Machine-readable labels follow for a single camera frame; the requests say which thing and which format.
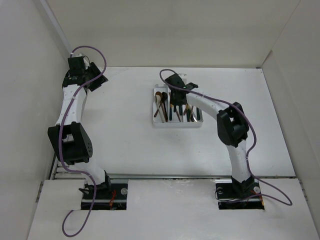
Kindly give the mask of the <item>gold fork green handle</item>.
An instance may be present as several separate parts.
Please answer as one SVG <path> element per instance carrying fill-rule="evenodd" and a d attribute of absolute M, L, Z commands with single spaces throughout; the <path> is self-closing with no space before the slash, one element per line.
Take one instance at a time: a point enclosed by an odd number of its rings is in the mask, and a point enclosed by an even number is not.
<path fill-rule="evenodd" d="M 190 122 L 190 107 L 188 106 L 188 110 L 187 110 L 187 113 L 186 113 L 186 120 L 187 122 Z"/>
<path fill-rule="evenodd" d="M 196 108 L 196 116 L 197 116 L 197 120 L 199 121 L 201 119 L 201 116 L 200 116 L 200 109 L 198 107 Z"/>

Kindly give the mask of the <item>rose gold fork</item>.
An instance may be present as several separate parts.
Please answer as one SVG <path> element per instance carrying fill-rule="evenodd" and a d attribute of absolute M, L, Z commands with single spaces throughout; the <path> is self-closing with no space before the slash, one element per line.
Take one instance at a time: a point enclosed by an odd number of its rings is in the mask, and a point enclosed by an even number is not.
<path fill-rule="evenodd" d="M 194 116 L 193 116 L 193 107 L 190 107 L 189 105 L 187 105 L 187 110 L 186 110 L 186 114 L 187 114 L 187 121 L 188 122 L 194 122 Z"/>

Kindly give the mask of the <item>black spoon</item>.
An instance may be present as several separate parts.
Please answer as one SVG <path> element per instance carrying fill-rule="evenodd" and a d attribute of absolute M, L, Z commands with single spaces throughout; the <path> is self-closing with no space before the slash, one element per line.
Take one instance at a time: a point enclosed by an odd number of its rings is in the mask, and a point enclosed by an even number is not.
<path fill-rule="evenodd" d="M 167 109 L 166 109 L 166 100 L 168 99 L 168 94 L 166 92 L 162 92 L 161 94 L 162 94 L 161 104 L 162 104 L 163 115 L 164 115 L 165 121 L 168 122 L 168 115 L 167 115 Z"/>

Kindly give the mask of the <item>dark wooden spoon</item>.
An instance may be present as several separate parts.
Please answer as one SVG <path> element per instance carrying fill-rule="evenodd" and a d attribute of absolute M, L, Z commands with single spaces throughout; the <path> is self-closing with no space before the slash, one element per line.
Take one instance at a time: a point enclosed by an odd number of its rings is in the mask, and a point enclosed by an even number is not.
<path fill-rule="evenodd" d="M 156 105 L 156 112 L 154 113 L 153 117 L 156 118 L 159 115 L 160 117 L 164 118 L 165 115 L 162 109 L 162 102 L 161 101 L 157 102 L 155 103 L 155 105 Z"/>

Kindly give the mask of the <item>rose gold knife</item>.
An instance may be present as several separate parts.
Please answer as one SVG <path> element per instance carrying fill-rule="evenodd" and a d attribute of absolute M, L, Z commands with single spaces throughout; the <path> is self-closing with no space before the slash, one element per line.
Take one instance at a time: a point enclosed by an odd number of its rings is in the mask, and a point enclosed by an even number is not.
<path fill-rule="evenodd" d="M 179 115 L 178 110 L 176 110 L 175 112 L 176 112 L 176 115 L 177 115 L 178 121 L 179 121 L 179 122 L 181 122 L 181 118 L 180 118 L 180 115 Z"/>

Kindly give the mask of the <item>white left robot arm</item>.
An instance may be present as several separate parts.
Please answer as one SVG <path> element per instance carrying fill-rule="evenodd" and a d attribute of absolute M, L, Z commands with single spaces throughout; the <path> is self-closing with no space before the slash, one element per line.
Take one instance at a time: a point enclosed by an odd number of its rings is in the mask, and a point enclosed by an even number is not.
<path fill-rule="evenodd" d="M 92 195 L 94 191 L 104 199 L 112 192 L 110 178 L 106 171 L 91 159 L 93 144 L 81 124 L 81 119 L 88 91 L 96 90 L 108 79 L 102 75 L 92 83 L 81 87 L 82 84 L 97 77 L 101 73 L 100 70 L 95 63 L 86 63 L 81 55 L 67 60 L 69 70 L 62 82 L 63 101 L 60 115 L 55 126 L 48 128 L 47 134 L 58 160 L 61 159 L 59 154 L 59 143 L 61 143 L 64 165 L 72 173 L 81 171 L 90 175 L 85 176 L 87 184 L 82 192 Z"/>

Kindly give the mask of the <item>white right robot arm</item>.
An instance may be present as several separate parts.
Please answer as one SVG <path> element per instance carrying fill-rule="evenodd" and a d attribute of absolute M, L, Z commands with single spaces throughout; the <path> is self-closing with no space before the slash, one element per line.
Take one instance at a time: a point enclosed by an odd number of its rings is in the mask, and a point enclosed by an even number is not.
<path fill-rule="evenodd" d="M 185 84 L 177 73 L 167 77 L 164 82 L 170 89 L 172 105 L 192 105 L 216 120 L 218 138 L 227 147 L 231 163 L 233 198 L 244 198 L 250 191 L 254 179 L 247 167 L 246 140 L 249 125 L 243 117 L 242 106 L 237 102 L 231 104 L 212 100 L 203 93 L 193 91 L 198 85 L 192 82 Z"/>

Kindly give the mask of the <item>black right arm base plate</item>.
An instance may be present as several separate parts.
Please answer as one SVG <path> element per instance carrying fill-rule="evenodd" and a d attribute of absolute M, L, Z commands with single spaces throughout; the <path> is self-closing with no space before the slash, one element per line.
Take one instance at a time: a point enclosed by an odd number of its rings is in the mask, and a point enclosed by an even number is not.
<path fill-rule="evenodd" d="M 234 190 L 231 182 L 217 181 L 214 196 L 218 201 L 219 210 L 264 210 L 264 202 L 260 196 L 258 182 L 243 193 Z"/>

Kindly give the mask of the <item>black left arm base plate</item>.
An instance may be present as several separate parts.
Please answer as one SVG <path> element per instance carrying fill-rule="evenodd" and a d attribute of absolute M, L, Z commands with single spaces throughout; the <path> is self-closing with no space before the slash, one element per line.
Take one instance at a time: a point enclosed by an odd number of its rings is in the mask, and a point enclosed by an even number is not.
<path fill-rule="evenodd" d="M 92 210 L 122 211 L 127 209 L 129 181 L 127 179 L 111 179 L 110 187 L 100 184 L 97 186 L 96 197 Z M 94 186 L 79 188 L 82 193 L 81 210 L 89 210 L 93 201 Z"/>

